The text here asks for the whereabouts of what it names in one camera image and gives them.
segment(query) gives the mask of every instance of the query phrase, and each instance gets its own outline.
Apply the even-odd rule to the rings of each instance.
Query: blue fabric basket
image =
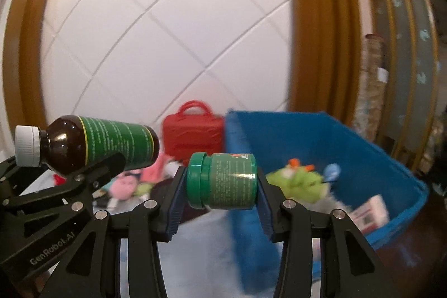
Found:
[[[356,209],[380,194],[388,208],[390,222],[367,235],[374,249],[404,230],[428,196],[427,186],[407,168],[325,113],[230,111],[225,144],[227,153],[253,153],[265,174],[284,167],[291,158],[314,164],[319,173],[338,163],[341,174],[332,189],[337,199]],[[256,209],[231,211],[230,222],[244,291],[274,286],[279,251],[263,234]],[[314,262],[313,277],[320,277],[319,262]]]

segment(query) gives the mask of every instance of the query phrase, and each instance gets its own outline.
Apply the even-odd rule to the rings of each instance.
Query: green bottle label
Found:
[[[213,154],[209,206],[252,208],[256,199],[256,161],[252,154]]]
[[[149,130],[140,124],[79,116],[85,135],[85,164],[112,152],[126,157],[126,170],[149,164],[154,154],[154,139]]]

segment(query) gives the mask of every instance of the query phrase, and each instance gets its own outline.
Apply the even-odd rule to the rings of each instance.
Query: white bottle cap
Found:
[[[40,134],[38,127],[16,126],[16,163],[22,167],[37,167],[40,163]]]

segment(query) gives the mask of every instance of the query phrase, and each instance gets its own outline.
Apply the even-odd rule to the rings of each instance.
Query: brown glass bottle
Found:
[[[148,126],[75,115],[56,119],[46,130],[18,125],[15,145],[17,165],[44,163],[61,175],[113,152],[124,154],[126,170],[144,168],[155,162],[160,150]]]

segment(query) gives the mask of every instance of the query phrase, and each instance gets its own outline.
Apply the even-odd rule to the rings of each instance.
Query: orange toy part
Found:
[[[307,172],[312,172],[315,170],[315,166],[313,164],[308,164],[307,166],[304,166]]]
[[[301,163],[299,162],[298,158],[289,159],[289,166],[290,167],[299,167]]]

